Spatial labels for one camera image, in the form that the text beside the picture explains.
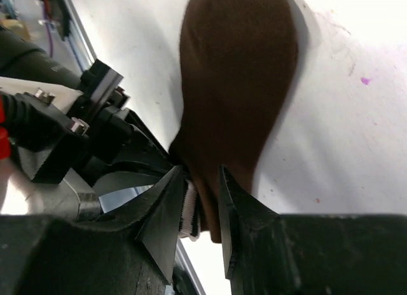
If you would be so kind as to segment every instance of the brown sock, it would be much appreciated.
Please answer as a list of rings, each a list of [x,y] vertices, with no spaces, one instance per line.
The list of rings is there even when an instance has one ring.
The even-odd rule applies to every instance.
[[[184,112],[170,153],[190,170],[212,241],[221,233],[218,166],[251,192],[295,72],[286,0],[190,0],[180,40]]]

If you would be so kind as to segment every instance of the red cable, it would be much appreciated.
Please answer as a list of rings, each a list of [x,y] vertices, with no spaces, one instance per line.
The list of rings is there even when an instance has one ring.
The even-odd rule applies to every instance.
[[[4,114],[3,103],[0,97],[0,124],[6,121]],[[10,156],[10,143],[8,141],[7,130],[0,127],[0,160]]]

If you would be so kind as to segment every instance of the white table surface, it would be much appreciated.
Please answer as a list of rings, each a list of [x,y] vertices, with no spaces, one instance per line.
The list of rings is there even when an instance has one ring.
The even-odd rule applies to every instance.
[[[128,106],[167,148],[182,115],[187,0],[72,1],[97,56],[125,77]],[[300,64],[254,195],[277,212],[407,213],[406,0],[290,1]],[[223,271],[208,272],[222,266],[220,247],[198,242],[186,249],[205,290],[226,294]]]

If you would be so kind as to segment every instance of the purple stain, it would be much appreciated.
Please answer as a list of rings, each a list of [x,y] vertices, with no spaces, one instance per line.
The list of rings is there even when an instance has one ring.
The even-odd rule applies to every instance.
[[[361,81],[363,84],[365,85],[369,85],[369,83],[371,82],[371,79],[365,78],[365,77],[361,77]]]

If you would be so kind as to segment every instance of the silver screw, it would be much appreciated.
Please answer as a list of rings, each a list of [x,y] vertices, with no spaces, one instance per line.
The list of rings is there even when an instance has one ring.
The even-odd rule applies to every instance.
[[[76,117],[72,117],[72,121],[73,123],[69,129],[75,134],[84,136],[86,131],[89,129],[89,125]]]
[[[48,92],[44,92],[42,89],[38,88],[37,92],[35,94],[35,98],[37,98],[38,100],[42,101],[47,106],[49,106],[52,103],[52,101],[55,99],[55,96]]]

